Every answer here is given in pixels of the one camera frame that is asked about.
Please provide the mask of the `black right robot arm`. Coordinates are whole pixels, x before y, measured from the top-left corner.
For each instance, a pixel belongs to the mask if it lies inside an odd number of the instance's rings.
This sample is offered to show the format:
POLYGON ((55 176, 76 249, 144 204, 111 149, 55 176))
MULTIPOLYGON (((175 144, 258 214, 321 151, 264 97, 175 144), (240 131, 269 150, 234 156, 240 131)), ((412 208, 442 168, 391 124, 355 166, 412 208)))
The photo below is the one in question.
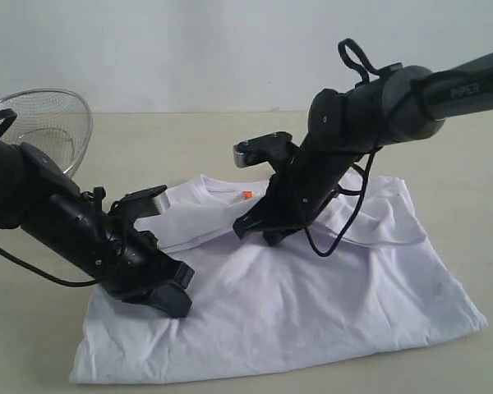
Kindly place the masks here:
POLYGON ((274 169, 264 197, 235 220, 237 236, 259 232, 277 245, 347 194, 340 185, 347 171, 368 180, 370 169, 360 160, 372 163, 387 145, 429 139, 450 117, 493 110, 493 53, 433 72, 401 63, 375 68, 351 39, 338 51, 361 79, 348 92, 323 89, 314 97, 300 144, 278 131, 235 145, 237 167, 268 163, 274 169))

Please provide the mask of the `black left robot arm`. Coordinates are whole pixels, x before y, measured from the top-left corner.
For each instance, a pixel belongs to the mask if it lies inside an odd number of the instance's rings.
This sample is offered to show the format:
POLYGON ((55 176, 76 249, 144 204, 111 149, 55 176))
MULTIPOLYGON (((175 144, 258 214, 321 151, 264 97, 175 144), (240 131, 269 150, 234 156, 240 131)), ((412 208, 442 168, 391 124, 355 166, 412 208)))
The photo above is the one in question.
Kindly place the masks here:
POLYGON ((161 251, 151 231, 136 219, 165 185, 139 190, 103 211, 101 186, 83 191, 43 151, 32 144, 8 144, 2 136, 16 120, 0 110, 0 229, 20 228, 89 276, 70 282, 46 273, 0 247, 0 255, 60 286, 99 285, 121 302, 185 318, 192 301, 186 292, 194 271, 161 251))

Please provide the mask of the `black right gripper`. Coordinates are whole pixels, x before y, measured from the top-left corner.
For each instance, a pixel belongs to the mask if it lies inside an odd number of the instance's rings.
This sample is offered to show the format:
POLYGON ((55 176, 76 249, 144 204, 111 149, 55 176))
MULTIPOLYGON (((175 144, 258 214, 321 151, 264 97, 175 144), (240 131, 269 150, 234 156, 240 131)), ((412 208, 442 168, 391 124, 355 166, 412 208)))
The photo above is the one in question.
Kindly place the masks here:
POLYGON ((256 204, 233 223, 242 240, 263 232, 270 247, 311 224, 336 195, 341 179, 341 158, 336 155, 296 155, 267 193, 267 200, 256 204))

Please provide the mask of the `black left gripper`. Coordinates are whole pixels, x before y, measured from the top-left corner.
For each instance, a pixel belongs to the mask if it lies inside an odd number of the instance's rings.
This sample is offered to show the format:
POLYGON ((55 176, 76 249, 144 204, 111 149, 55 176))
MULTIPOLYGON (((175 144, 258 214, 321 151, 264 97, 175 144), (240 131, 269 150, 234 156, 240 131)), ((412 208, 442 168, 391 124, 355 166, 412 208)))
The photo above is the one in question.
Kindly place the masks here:
POLYGON ((170 318, 185 318, 186 293, 195 271, 157 247, 150 231, 137 231, 125 218, 95 217, 92 282, 127 304, 144 304, 170 318))

